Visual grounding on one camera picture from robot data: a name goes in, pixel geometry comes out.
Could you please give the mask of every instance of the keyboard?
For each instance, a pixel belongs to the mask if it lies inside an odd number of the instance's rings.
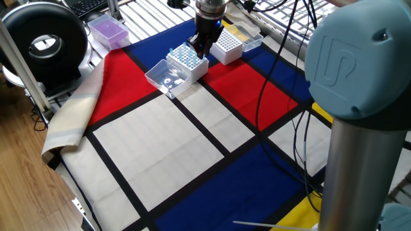
[[[82,17],[91,11],[100,10],[106,6],[107,0],[81,0],[70,6],[70,9],[77,17]]]

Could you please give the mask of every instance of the black cable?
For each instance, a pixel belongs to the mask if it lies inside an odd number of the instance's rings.
[[[267,8],[265,10],[256,10],[254,9],[254,6],[256,5],[256,2],[251,1],[251,0],[245,0],[244,3],[241,0],[237,0],[237,2],[249,13],[250,12],[269,12],[272,10],[275,10],[277,8],[279,8],[280,6],[284,5],[288,0],[283,0],[282,2],[280,2],[279,4],[271,7],[271,8]]]
[[[263,150],[264,150],[265,155],[271,160],[271,162],[272,162],[274,165],[276,165],[279,169],[281,169],[281,170],[284,171],[285,173],[288,173],[291,177],[293,177],[294,179],[296,179],[296,180],[299,181],[300,183],[304,184],[304,181],[303,181],[303,180],[301,180],[299,177],[295,176],[295,175],[294,175],[293,173],[291,173],[289,170],[285,169],[282,165],[278,164],[278,163],[270,156],[270,154],[268,153],[268,151],[266,150],[266,148],[265,148],[265,146],[264,146],[264,142],[263,142],[263,140],[262,140],[262,138],[261,138],[261,133],[260,133],[259,128],[258,128],[258,114],[259,114],[259,106],[260,106],[260,104],[261,104],[261,98],[263,97],[264,89],[265,89],[265,87],[266,87],[266,85],[267,85],[267,83],[268,83],[268,79],[270,78],[270,75],[273,73],[274,68],[275,68],[275,66],[276,66],[277,63],[278,63],[278,60],[279,60],[279,58],[280,58],[281,51],[284,49],[284,45],[285,45],[285,42],[286,42],[288,33],[290,32],[290,28],[291,28],[291,24],[292,24],[292,21],[293,21],[293,18],[294,18],[294,14],[295,14],[295,11],[296,11],[296,9],[297,9],[297,3],[298,3],[298,0],[295,0],[294,6],[293,6],[293,11],[291,12],[291,16],[290,16],[290,21],[288,22],[287,29],[286,29],[286,31],[285,31],[285,33],[284,33],[283,41],[281,42],[281,45],[280,45],[280,48],[279,48],[279,50],[278,50],[277,56],[276,56],[276,58],[275,58],[275,60],[274,60],[274,64],[272,65],[271,70],[268,72],[268,74],[267,74],[267,76],[266,76],[266,78],[265,78],[264,84],[263,84],[263,86],[262,86],[262,88],[261,88],[261,91],[260,91],[260,93],[259,93],[259,96],[258,96],[257,110],[256,110],[256,128],[257,128],[256,135],[257,135],[258,140],[259,140],[260,143],[261,143],[261,146],[262,146],[262,148],[263,148]]]
[[[317,16],[315,15],[313,0],[308,0],[308,3],[310,4],[311,9],[312,9],[312,14],[313,14],[313,17],[314,17],[313,25],[314,25],[314,29],[315,29],[315,28],[317,28]]]
[[[253,12],[269,12],[269,11],[272,11],[272,10],[275,10],[275,9],[279,8],[280,6],[284,5],[286,2],[287,2],[287,0],[283,0],[282,2],[280,2],[279,4],[277,4],[277,5],[275,5],[271,8],[267,8],[265,10],[255,10],[255,9],[253,9],[252,11]]]
[[[311,110],[312,110],[312,107],[310,107],[309,110],[308,110],[307,124],[306,124],[306,129],[305,129],[305,132],[304,132],[304,153],[305,153],[305,149],[306,149],[307,134],[308,134],[308,125],[310,124]],[[308,190],[308,172],[307,172],[307,160],[306,160],[306,159],[305,159],[305,161],[304,161],[304,181],[306,182],[306,183],[304,184],[304,186],[305,186],[305,188],[306,188],[306,194],[307,194],[308,201],[309,201],[311,207],[313,207],[313,209],[315,210],[315,212],[318,212],[318,213],[319,213],[320,210],[317,209],[317,208],[314,206],[314,204],[313,204],[313,202],[312,202],[312,200],[311,200],[310,192],[309,192],[309,190]]]
[[[306,28],[306,32],[305,32],[305,34],[304,34],[304,36],[303,36],[303,38],[302,38],[301,44],[300,44],[300,46],[299,46],[299,49],[298,49],[298,52],[297,52],[297,58],[295,59],[295,67],[296,67],[296,68],[298,68],[298,59],[299,59],[299,55],[300,55],[300,52],[301,52],[301,47],[302,47],[302,45],[304,44],[304,40],[305,40],[305,38],[307,37],[307,32],[308,32],[308,30],[309,30],[310,18],[311,18],[311,20],[313,20],[313,17],[310,17],[311,12],[310,12],[310,8],[308,7],[308,5],[306,5],[306,9],[307,9],[307,12],[308,12],[307,28]],[[296,71],[296,72],[295,72],[295,77],[294,77],[294,82],[293,82],[293,87],[292,87],[292,90],[291,90],[291,93],[292,93],[292,94],[293,94],[293,92],[294,92],[294,90],[295,90],[295,85],[296,85],[296,82],[297,82],[297,77],[298,77],[298,73],[297,73],[297,71]],[[291,102],[291,96],[288,98],[288,102],[287,102],[287,112],[290,111],[290,102]],[[301,156],[299,155],[299,153],[298,153],[298,151],[297,151],[297,147],[296,147],[298,126],[299,126],[299,124],[300,124],[300,122],[301,122],[301,119],[302,119],[305,111],[306,111],[306,109],[304,109],[304,111],[302,112],[302,114],[301,114],[301,116],[300,116],[300,118],[299,118],[299,120],[298,120],[298,122],[297,122],[297,126],[294,124],[294,120],[292,119],[292,124],[293,124],[293,128],[294,128],[293,156],[294,156],[294,161],[297,162],[297,157],[296,157],[296,154],[297,154],[297,155],[299,156],[299,158],[301,159],[302,163],[303,163],[304,173],[303,173],[302,175],[303,175],[303,177],[304,177],[304,188],[306,189],[306,195],[307,195],[308,201],[310,202],[310,205],[312,206],[313,210],[319,212],[319,210],[318,210],[318,209],[314,206],[314,204],[312,203],[311,196],[310,196],[310,192],[309,192],[309,190],[308,190],[308,186],[310,186],[310,187],[313,189],[313,192],[316,192],[316,194],[313,193],[314,196],[316,196],[316,197],[318,197],[318,198],[321,198],[321,197],[322,197],[322,194],[319,193],[318,190],[317,190],[316,188],[314,188],[314,186],[312,186],[312,185],[308,182],[309,180],[308,180],[308,172],[307,172],[307,167],[306,167],[306,160],[302,160]],[[305,133],[304,133],[304,143],[306,143],[306,139],[307,139],[308,125],[309,125],[309,123],[310,123],[309,120],[310,120],[310,119],[308,119],[308,123],[307,123],[307,125],[306,125],[306,129],[305,129]]]
[[[314,28],[316,28],[317,27],[317,19],[315,19],[314,20],[314,17],[313,17],[313,15],[312,15],[312,13],[311,13],[311,10],[310,10],[310,6],[307,4],[307,2],[306,2],[306,0],[302,0],[303,1],[303,3],[304,3],[304,6],[306,7],[306,9],[307,9],[307,14],[308,14],[308,16],[310,17],[310,19],[311,19],[311,22],[313,22],[313,25],[314,25]]]

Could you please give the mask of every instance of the white square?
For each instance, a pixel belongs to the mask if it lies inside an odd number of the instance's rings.
[[[403,148],[399,156],[396,172],[392,178],[390,193],[411,171],[411,151]]]
[[[223,158],[164,95],[94,134],[147,210]]]
[[[407,132],[407,136],[405,137],[405,141],[411,142],[411,132]]]
[[[199,83],[193,84],[177,98],[230,152],[254,136]]]
[[[297,122],[301,114],[294,117],[294,124],[297,126]],[[308,112],[304,113],[301,119],[297,132],[297,151],[300,156],[303,153],[304,145],[304,133],[306,129],[306,123],[308,118]],[[287,155],[292,159],[293,157],[293,139],[294,139],[294,127],[291,121],[282,126],[280,129],[270,135],[270,140],[279,146]],[[315,116],[311,115],[310,123],[308,125],[308,134],[306,142],[306,155],[307,155],[307,171],[308,174],[313,176],[318,173],[326,164],[328,158],[329,142],[331,139],[331,129],[321,123]],[[299,157],[297,157],[298,164],[303,167],[303,164]]]
[[[78,148],[65,147],[61,154],[90,202],[102,229],[122,230],[140,218],[86,137],[83,137]]]

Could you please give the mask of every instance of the red square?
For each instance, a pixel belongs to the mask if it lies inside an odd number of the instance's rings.
[[[103,85],[89,124],[141,99],[156,90],[144,72],[122,49],[111,51],[104,59]]]
[[[256,110],[258,96],[264,84],[264,77],[242,60],[236,60],[229,65],[217,64],[208,70],[203,77],[222,98],[232,105],[254,126],[256,125]],[[289,97],[268,82],[261,98],[258,126],[264,130],[287,113]],[[290,100],[289,110],[297,106]]]

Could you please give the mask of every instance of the silver pole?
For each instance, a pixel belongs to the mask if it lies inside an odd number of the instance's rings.
[[[26,61],[24,61],[24,58],[20,54],[20,51],[17,49],[17,46],[15,45],[2,20],[0,20],[0,49],[3,51],[3,53],[9,59],[10,63],[13,65],[14,69],[17,71],[17,74],[21,78],[24,86],[27,88],[40,111],[42,113],[50,111],[51,106],[49,104],[49,101],[40,90],[36,79],[31,73],[30,68],[27,66]]]
[[[124,22],[123,16],[120,13],[120,7],[118,6],[118,0],[107,0],[107,3],[109,4],[110,15],[119,22]]]
[[[319,231],[376,230],[405,135],[334,120]]]

